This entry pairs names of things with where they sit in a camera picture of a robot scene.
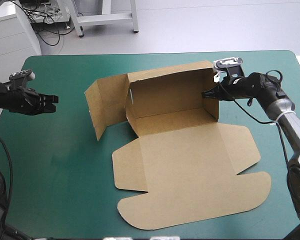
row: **white object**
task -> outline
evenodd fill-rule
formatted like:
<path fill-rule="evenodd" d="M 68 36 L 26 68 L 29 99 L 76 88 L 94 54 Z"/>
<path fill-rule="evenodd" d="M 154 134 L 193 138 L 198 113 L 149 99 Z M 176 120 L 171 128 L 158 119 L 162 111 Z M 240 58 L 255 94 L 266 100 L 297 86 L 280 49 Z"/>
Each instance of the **white object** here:
<path fill-rule="evenodd" d="M 216 70 L 216 75 L 213 76 L 213 81 L 215 83 L 219 83 L 220 82 L 220 74 L 221 73 L 226 73 L 226 71 Z"/>
<path fill-rule="evenodd" d="M 114 13 L 111 14 L 111 0 L 102 0 L 102 14 L 91 16 L 79 16 L 74 0 L 65 0 L 71 19 L 73 21 L 75 30 L 80 37 L 83 37 L 84 26 L 107 25 L 117 23 L 133 22 L 133 31 L 139 32 L 136 0 L 130 0 L 131 12 L 128 13 Z"/>
<path fill-rule="evenodd" d="M 150 240 L 180 240 L 179 236 L 152 236 Z"/>
<path fill-rule="evenodd" d="M 25 60 L 35 55 L 41 55 L 41 49 L 27 16 L 5 2 L 0 6 L 0 82 L 7 82 L 11 73 L 20 71 Z"/>

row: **brown cardboard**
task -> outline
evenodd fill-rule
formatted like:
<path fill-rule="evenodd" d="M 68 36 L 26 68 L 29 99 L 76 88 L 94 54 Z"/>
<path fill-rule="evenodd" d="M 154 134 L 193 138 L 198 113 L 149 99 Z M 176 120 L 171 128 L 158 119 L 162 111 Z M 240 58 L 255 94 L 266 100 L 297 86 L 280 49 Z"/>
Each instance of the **brown cardboard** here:
<path fill-rule="evenodd" d="M 240 213 L 268 196 L 266 172 L 241 174 L 260 160 L 250 131 L 217 123 L 219 102 L 208 61 L 99 79 L 86 91 L 99 140 L 106 126 L 130 123 L 138 139 L 113 155 L 115 186 L 147 193 L 120 200 L 132 226 L 154 230 Z"/>

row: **cardboard box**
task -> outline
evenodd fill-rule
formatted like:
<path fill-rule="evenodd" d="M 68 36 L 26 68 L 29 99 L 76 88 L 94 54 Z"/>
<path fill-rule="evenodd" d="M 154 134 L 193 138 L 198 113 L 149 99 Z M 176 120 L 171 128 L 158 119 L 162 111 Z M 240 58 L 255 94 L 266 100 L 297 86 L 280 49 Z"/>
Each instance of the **cardboard box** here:
<path fill-rule="evenodd" d="M 138 138 L 112 155 L 115 186 L 147 193 L 120 200 L 132 226 L 154 230 L 251 210 L 271 188 L 250 131 L 218 123 L 212 64 L 201 61 L 110 76 L 85 92 L 96 137 L 128 120 Z"/>

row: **black cable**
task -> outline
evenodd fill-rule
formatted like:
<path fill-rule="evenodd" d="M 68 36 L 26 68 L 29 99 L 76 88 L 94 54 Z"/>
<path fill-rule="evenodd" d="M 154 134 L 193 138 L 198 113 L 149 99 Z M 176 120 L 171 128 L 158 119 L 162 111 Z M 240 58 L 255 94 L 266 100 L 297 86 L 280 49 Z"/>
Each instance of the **black cable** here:
<path fill-rule="evenodd" d="M 8 1 L 8 2 L 11 2 L 11 3 L 13 3 L 13 4 L 15 4 L 18 8 L 20 8 L 20 9 L 23 11 L 23 13 L 27 16 L 27 18 L 30 20 L 31 23 L 36 23 L 36 21 L 35 21 L 35 20 L 33 19 L 33 17 L 31 16 L 31 14 L 33 14 L 34 12 L 45 14 L 47 18 L 51 18 L 52 22 L 53 22 L 53 23 L 55 24 L 55 26 L 56 26 L 57 32 L 59 33 L 58 25 L 57 25 L 57 23 L 55 22 L 55 20 L 52 18 L 52 15 L 49 15 L 49 14 L 47 14 L 46 12 L 43 12 L 43 11 L 37 11 L 37 10 L 28 10 L 28 11 L 27 11 L 27 9 L 24 9 L 22 6 L 20 6 L 19 4 L 15 3 L 14 1 L 12 1 L 12 0 L 7 0 L 7 1 Z M 58 45 L 59 42 L 60 42 L 60 35 L 59 35 L 59 34 L 58 34 L 58 41 L 57 41 L 55 44 L 50 44 L 50 43 L 48 43 L 47 41 L 45 41 L 45 40 L 43 39 L 43 37 L 40 35 L 39 31 L 37 31 L 36 34 L 41 38 L 41 40 L 42 40 L 45 44 L 47 44 L 47 45 L 49 45 L 49 46 L 56 46 L 56 45 Z"/>
<path fill-rule="evenodd" d="M 276 72 L 276 73 L 279 74 L 280 79 L 278 80 L 278 82 L 273 81 L 273 80 L 271 80 L 271 79 L 269 78 L 268 74 L 271 73 L 271 72 Z M 281 84 L 281 82 L 282 82 L 282 80 L 283 80 L 284 77 L 283 77 L 282 73 L 281 73 L 279 70 L 270 70 L 270 71 L 267 71 L 267 72 L 265 73 L 265 78 L 268 79 L 271 83 L 277 85 L 277 84 Z"/>
<path fill-rule="evenodd" d="M 280 142 L 281 142 L 281 145 L 282 145 L 282 150 L 283 150 L 283 155 L 284 155 L 286 169 L 289 171 L 289 163 L 288 163 L 289 160 L 288 160 L 287 150 L 286 150 L 286 146 L 285 146 L 285 141 L 284 141 L 284 138 L 282 136 L 281 126 L 277 122 L 275 123 L 275 125 L 278 128 L 278 132 L 279 132 L 279 136 L 280 136 Z"/>
<path fill-rule="evenodd" d="M 31 9 L 32 5 L 30 5 L 30 10 L 36 10 L 39 7 L 39 5 L 40 4 L 38 3 L 38 0 L 35 0 L 35 7 L 34 7 L 34 9 Z"/>
<path fill-rule="evenodd" d="M 68 31 L 67 33 L 56 33 L 56 32 L 53 32 L 53 31 L 50 31 L 48 29 L 45 29 L 45 31 L 49 32 L 49 33 L 52 33 L 52 34 L 59 34 L 59 35 L 68 35 L 69 33 L 73 32 L 73 30 L 75 30 L 75 27 L 73 27 L 70 31 Z"/>
<path fill-rule="evenodd" d="M 256 122 L 258 122 L 259 124 L 273 124 L 274 121 L 260 121 L 258 119 L 256 119 L 254 116 L 252 116 L 249 112 L 247 112 L 237 101 L 236 99 L 224 88 L 224 86 L 222 86 L 222 84 L 219 82 L 220 87 L 224 90 L 224 92 L 226 94 L 229 95 L 229 97 L 232 98 L 232 100 L 234 101 L 234 103 L 242 110 L 244 111 L 250 118 L 252 118 L 253 120 L 255 120 Z"/>
<path fill-rule="evenodd" d="M 268 71 L 266 73 L 266 77 L 268 79 L 268 73 L 272 72 L 272 71 L 275 71 L 277 73 L 279 73 L 280 75 L 280 80 L 279 80 L 279 83 L 280 84 L 282 82 L 282 79 L 283 79 L 283 76 L 282 76 L 282 73 L 278 70 L 271 70 L 271 71 Z M 287 181 L 286 181 L 286 184 L 287 184 L 287 187 L 288 187 L 288 191 L 291 195 L 291 198 L 292 198 L 292 202 L 294 204 L 294 201 L 297 202 L 297 204 L 300 206 L 300 201 L 297 197 L 295 197 L 295 194 L 294 192 L 292 191 L 292 188 L 291 188 L 291 182 L 288 181 L 288 179 L 290 178 L 290 175 L 291 175 L 291 171 L 289 169 L 289 160 L 288 160 L 288 155 L 287 155 L 287 150 L 286 150 L 286 145 L 285 145 L 285 141 L 284 141 L 284 138 L 283 138 L 283 135 L 282 135 L 282 129 L 281 129 L 281 126 L 279 125 L 278 122 L 275 122 L 275 121 L 259 121 L 258 119 L 256 119 L 254 116 L 252 116 L 249 112 L 247 112 L 237 101 L 236 99 L 228 92 L 226 91 L 226 89 L 222 86 L 222 84 L 219 82 L 219 85 L 220 87 L 225 91 L 226 94 L 228 94 L 234 101 L 234 103 L 241 109 L 243 110 L 250 118 L 252 118 L 253 120 L 255 120 L 256 122 L 260 123 L 260 124 L 272 124 L 272 123 L 275 123 L 275 125 L 277 126 L 277 129 L 278 129 L 278 132 L 279 132 L 279 137 L 280 137 L 280 142 L 281 142 L 281 146 L 282 146 L 282 150 L 283 150 L 283 155 L 284 155 L 284 161 L 285 161 L 285 165 L 286 165 L 286 169 L 287 169 L 287 175 L 288 175 L 288 178 L 287 178 Z"/>
<path fill-rule="evenodd" d="M 8 210 L 9 210 L 10 203 L 11 203 L 11 196 L 12 196 L 13 183 L 14 183 L 14 174 L 13 174 L 13 168 L 12 168 L 12 161 L 11 161 L 10 153 L 8 151 L 7 145 L 2 140 L 1 137 L 0 137 L 0 143 L 2 144 L 3 149 L 5 151 L 5 154 L 6 154 L 6 157 L 8 159 L 9 173 L 10 173 L 10 184 L 9 184 L 9 192 L 8 192 L 8 204 L 7 204 L 6 210 L 4 211 L 2 219 L 1 219 L 1 226 L 2 226 L 2 231 L 3 231 L 2 235 L 3 235 L 4 231 L 5 231 L 6 218 L 7 218 Z"/>
<path fill-rule="evenodd" d="M 5 232 L 6 232 L 6 229 L 4 229 L 4 230 L 2 231 L 0 240 L 2 240 L 2 239 L 4 238 Z"/>

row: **gray floor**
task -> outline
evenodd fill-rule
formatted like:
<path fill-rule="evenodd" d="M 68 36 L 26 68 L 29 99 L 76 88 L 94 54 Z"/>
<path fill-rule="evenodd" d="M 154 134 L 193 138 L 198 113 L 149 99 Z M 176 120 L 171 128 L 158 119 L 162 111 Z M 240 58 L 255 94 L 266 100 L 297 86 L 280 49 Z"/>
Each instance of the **gray floor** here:
<path fill-rule="evenodd" d="M 95 14 L 98 0 L 77 0 L 78 11 Z M 43 55 L 138 54 L 291 50 L 300 55 L 300 0 L 136 0 L 140 32 L 132 23 L 91 26 Z M 130 0 L 112 0 L 112 12 L 130 9 Z M 50 43 L 56 35 L 46 34 Z"/>

